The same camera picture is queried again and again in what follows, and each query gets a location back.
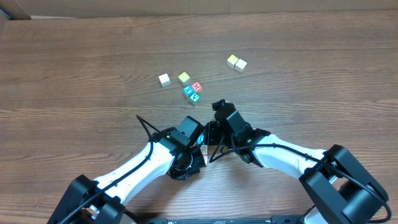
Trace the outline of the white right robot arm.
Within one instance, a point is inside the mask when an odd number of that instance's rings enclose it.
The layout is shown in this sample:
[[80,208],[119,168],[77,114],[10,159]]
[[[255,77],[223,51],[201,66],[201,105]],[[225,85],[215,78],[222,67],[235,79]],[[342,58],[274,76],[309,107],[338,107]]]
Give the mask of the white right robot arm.
[[244,162],[298,179],[314,206],[302,223],[384,223],[391,219],[387,192],[347,150],[309,149],[279,139],[249,123],[210,122],[208,145],[227,146]]

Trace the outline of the plain cream wooden block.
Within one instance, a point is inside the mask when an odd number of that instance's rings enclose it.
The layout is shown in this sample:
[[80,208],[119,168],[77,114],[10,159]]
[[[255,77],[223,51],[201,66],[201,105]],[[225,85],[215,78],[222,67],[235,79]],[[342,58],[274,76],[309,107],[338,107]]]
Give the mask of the plain cream wooden block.
[[201,148],[200,148],[200,150],[201,150],[201,153],[202,153],[204,156],[207,156],[207,155],[208,155],[208,146],[207,146],[207,145],[202,145]]

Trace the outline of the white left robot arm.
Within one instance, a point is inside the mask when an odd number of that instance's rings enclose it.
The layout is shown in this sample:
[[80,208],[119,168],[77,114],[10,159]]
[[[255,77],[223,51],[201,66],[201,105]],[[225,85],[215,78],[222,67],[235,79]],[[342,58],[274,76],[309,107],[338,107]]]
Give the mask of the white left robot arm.
[[206,162],[203,136],[179,145],[175,138],[150,139],[145,148],[116,170],[94,180],[75,178],[49,218],[49,223],[135,223],[126,205],[154,179],[168,174],[186,180]]

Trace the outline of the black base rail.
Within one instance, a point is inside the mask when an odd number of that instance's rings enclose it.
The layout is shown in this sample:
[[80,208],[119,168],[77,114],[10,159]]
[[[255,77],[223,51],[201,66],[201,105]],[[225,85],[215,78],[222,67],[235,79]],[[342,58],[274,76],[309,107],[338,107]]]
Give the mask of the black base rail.
[[270,218],[166,219],[143,218],[126,212],[120,224],[303,224],[301,215],[274,215]]

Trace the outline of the red Y wooden block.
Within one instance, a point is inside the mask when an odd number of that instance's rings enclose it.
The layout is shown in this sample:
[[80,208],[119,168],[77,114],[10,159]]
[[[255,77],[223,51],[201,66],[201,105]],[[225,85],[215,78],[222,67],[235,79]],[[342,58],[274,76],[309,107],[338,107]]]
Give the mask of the red Y wooden block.
[[203,159],[205,161],[205,166],[208,165],[208,155],[203,155]]

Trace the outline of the blue X wooden block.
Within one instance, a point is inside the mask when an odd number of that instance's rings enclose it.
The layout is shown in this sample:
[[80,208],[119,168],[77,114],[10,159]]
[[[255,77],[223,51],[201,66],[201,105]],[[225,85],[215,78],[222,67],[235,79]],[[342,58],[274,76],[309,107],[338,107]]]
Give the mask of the blue X wooden block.
[[195,91],[193,90],[191,85],[187,85],[183,87],[183,94],[186,98],[188,98],[190,95],[192,95]]

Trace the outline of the green V wooden block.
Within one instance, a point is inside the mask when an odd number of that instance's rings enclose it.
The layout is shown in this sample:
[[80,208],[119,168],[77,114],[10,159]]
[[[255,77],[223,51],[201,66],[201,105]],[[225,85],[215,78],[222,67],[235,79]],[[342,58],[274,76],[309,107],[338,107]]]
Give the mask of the green V wooden block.
[[201,96],[198,93],[192,93],[188,100],[191,104],[196,105],[201,100]]

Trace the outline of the white picture wooden block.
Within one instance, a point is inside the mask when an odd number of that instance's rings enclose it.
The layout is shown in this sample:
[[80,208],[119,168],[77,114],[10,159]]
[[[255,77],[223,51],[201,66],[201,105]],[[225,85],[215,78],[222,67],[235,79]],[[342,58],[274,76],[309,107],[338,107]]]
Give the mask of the white picture wooden block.
[[159,81],[163,87],[171,84],[170,77],[167,73],[160,75]]

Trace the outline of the yellow top wooden block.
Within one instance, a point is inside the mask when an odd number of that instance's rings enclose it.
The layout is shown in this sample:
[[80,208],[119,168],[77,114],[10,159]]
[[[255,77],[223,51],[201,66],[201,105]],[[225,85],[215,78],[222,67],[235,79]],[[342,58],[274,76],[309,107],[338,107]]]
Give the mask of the yellow top wooden block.
[[228,57],[226,64],[227,64],[228,67],[234,69],[234,67],[235,67],[236,63],[238,62],[238,60],[239,59],[237,58],[237,56],[232,54],[232,55],[230,55]]

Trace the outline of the blue D wooden block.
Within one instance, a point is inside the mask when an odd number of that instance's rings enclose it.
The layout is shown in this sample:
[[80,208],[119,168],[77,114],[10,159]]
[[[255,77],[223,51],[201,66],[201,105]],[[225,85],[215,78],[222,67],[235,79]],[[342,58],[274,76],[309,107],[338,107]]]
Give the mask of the blue D wooden block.
[[198,139],[197,139],[197,144],[198,144],[198,145],[203,144],[204,139],[205,139],[205,135],[204,135],[204,134],[201,134],[201,135],[198,137]]

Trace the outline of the red M wooden block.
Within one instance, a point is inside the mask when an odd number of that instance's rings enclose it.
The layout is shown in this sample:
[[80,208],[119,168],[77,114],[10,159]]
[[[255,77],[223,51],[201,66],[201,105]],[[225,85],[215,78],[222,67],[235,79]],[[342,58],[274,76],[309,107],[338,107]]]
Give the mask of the red M wooden block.
[[201,93],[203,91],[203,85],[200,82],[193,82],[191,87],[195,93]]

